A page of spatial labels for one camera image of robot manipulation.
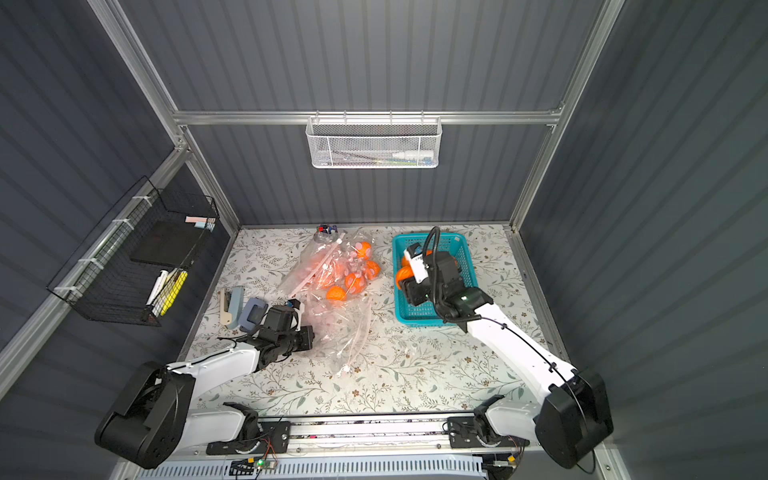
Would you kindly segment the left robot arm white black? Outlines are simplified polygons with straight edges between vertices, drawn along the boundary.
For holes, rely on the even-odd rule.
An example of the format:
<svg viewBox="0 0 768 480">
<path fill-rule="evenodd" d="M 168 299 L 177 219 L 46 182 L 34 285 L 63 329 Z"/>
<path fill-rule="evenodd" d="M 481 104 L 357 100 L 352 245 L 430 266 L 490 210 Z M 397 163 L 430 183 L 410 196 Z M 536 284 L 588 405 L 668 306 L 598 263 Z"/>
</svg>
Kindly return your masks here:
<svg viewBox="0 0 768 480">
<path fill-rule="evenodd" d="M 267 453 L 287 437 L 287 423 L 263 426 L 254 409 L 227 402 L 195 410 L 193 400 L 231 380 L 265 370 L 311 349 L 314 332 L 297 299 L 270 307 L 254 329 L 207 356 L 169 364 L 147 362 L 129 379 L 94 434 L 97 446 L 144 469 L 204 446 L 211 454 Z"/>
</svg>

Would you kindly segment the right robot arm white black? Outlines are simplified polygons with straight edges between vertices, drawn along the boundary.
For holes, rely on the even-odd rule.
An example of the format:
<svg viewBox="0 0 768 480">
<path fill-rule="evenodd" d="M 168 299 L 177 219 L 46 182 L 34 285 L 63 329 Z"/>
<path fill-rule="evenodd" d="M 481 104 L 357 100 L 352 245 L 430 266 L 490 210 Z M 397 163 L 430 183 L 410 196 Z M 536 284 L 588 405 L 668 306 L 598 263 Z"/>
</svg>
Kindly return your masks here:
<svg viewBox="0 0 768 480">
<path fill-rule="evenodd" d="M 466 280 L 468 267 L 441 241 L 439 227 L 396 238 L 397 301 L 412 307 L 430 304 L 443 324 L 457 326 L 490 348 L 534 398 L 523 406 L 496 394 L 474 409 L 470 424 L 449 418 L 448 434 L 486 447 L 508 441 L 518 450 L 536 442 L 565 469 L 594 456 L 614 431 L 604 379 L 557 357 L 515 325 L 489 294 Z"/>
</svg>

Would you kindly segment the clear zip-top bag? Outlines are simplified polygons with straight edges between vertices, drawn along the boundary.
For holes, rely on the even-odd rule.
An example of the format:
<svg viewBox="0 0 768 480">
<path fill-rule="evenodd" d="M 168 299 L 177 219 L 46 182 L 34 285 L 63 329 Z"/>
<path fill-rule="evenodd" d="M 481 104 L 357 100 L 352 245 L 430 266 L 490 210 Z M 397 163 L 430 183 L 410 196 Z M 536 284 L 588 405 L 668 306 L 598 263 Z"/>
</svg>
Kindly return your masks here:
<svg viewBox="0 0 768 480">
<path fill-rule="evenodd" d="M 325 362 L 333 376 L 351 373 L 367 346 L 374 320 L 373 297 L 328 300 L 319 292 L 306 292 L 301 301 L 301 325 L 314 331 L 311 354 Z"/>
<path fill-rule="evenodd" d="M 362 229 L 347 233 L 338 228 L 332 243 L 317 243 L 313 236 L 294 267 L 283 277 L 278 291 L 287 297 L 319 292 L 328 300 L 350 300 L 377 280 L 382 267 L 374 258 L 374 240 Z"/>
</svg>

